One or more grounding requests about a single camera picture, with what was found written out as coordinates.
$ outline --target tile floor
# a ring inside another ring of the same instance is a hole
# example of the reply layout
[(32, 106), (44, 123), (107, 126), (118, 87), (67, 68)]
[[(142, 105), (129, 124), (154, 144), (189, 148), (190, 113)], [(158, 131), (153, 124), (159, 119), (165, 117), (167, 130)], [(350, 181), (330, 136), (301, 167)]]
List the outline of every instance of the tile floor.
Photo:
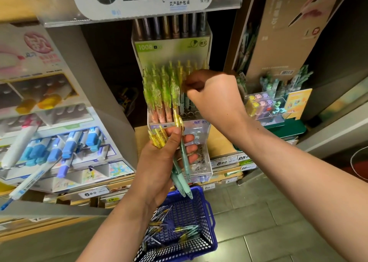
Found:
[[(344, 261), (264, 176), (241, 186), (222, 185), (205, 192), (205, 197), (215, 214), (219, 245), (195, 262)], [(93, 219), (4, 242), (0, 261), (74, 262), (102, 221)]]

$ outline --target blue shopping basket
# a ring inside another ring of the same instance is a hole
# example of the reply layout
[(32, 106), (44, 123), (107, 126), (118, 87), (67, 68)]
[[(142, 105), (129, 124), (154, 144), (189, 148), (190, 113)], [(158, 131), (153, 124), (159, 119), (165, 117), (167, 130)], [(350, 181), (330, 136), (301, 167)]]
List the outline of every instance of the blue shopping basket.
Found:
[(172, 230), (163, 229), (155, 238), (164, 246), (148, 244), (144, 251), (142, 246), (134, 258), (135, 262), (185, 261), (217, 249), (214, 234), (214, 214), (210, 204), (205, 200), (200, 186), (191, 188), (193, 200), (183, 197), (179, 191), (170, 192), (163, 205), (172, 206), (165, 220), (172, 220), (175, 226), (198, 225), (199, 237), (178, 242), (178, 236)]

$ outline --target pink circle logo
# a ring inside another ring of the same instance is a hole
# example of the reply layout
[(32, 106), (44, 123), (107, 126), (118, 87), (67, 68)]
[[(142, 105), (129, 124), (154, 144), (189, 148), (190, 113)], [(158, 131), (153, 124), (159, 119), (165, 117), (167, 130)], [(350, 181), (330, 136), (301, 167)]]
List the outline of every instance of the pink circle logo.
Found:
[(33, 51), (41, 54), (48, 54), (53, 51), (51, 44), (38, 32), (26, 32), (24, 41)]

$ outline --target cardboard display box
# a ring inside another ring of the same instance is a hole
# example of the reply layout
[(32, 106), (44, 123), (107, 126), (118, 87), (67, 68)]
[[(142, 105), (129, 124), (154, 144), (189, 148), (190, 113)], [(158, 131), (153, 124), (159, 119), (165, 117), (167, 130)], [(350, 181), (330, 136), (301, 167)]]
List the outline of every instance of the cardboard display box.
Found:
[(336, 0), (266, 0), (247, 82), (271, 73), (288, 80), (304, 64)]

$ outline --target forearm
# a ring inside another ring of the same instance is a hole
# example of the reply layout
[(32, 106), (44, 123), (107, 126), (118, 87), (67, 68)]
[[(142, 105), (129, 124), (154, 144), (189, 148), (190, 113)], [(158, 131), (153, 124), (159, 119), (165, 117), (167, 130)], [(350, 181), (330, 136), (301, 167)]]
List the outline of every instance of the forearm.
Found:
[(97, 230), (77, 262), (131, 262), (153, 214), (135, 191), (128, 191)]
[(244, 118), (226, 135), (349, 261), (368, 257), (368, 185)]

